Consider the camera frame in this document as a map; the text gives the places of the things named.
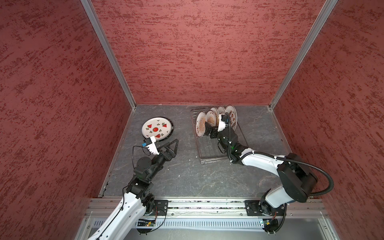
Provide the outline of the red character white plate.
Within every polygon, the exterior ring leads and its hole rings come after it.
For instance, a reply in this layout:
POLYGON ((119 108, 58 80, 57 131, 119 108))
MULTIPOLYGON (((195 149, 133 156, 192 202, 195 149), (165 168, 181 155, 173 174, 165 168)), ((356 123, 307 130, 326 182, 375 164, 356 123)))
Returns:
POLYGON ((226 113, 225 108, 223 106, 219 106, 217 107, 217 110, 218 110, 219 120, 221 120, 222 116, 224 116, 226 113))

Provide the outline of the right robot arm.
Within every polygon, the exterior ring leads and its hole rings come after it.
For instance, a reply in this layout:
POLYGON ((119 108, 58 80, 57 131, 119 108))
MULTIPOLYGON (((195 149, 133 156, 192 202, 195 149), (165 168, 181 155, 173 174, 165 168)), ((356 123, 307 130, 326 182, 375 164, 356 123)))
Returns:
POLYGON ((281 185, 264 193, 257 210, 265 216, 292 202, 305 203, 310 197, 318 177, 295 154, 275 156, 248 148, 238 141, 235 131, 226 125, 219 131, 209 123, 198 123, 204 135, 218 140, 219 149, 232 164, 255 167, 279 177, 281 185))

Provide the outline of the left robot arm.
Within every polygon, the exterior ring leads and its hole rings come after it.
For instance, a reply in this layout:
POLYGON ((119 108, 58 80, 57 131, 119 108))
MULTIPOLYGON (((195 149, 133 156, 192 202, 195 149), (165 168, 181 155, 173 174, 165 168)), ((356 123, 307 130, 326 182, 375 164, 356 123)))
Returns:
POLYGON ((122 199, 90 240, 123 240, 142 217, 156 209, 155 197, 150 193, 152 180, 166 162, 176 157, 178 144, 178 139, 162 145, 156 144, 154 137, 144 140, 139 148, 154 157, 145 156, 137 161, 133 178, 123 187, 122 199))

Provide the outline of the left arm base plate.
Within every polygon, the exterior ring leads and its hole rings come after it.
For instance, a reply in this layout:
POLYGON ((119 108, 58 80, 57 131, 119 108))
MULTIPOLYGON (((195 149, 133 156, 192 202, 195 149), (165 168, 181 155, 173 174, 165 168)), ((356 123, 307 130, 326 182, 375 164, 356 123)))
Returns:
POLYGON ((166 216, 168 212, 169 200, 151 200, 145 204, 144 216, 166 216))

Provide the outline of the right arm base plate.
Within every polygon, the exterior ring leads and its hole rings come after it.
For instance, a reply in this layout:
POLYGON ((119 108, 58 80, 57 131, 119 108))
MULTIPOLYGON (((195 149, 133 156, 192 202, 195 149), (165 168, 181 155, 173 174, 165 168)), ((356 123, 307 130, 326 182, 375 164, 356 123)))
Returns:
POLYGON ((246 200, 244 203, 249 217, 282 217, 286 210, 285 205, 273 208, 267 202, 260 203, 259 200, 246 200))

